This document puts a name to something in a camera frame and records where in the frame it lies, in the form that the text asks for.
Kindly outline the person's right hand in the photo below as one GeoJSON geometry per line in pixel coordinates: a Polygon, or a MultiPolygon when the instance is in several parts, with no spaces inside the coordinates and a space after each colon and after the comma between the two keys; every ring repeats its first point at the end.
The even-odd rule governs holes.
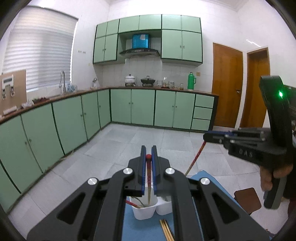
{"type": "Polygon", "coordinates": [[[270,191],[273,188],[272,178],[283,178],[287,176],[293,169],[293,164],[282,166],[271,171],[263,166],[259,167],[260,185],[262,191],[270,191]]]}

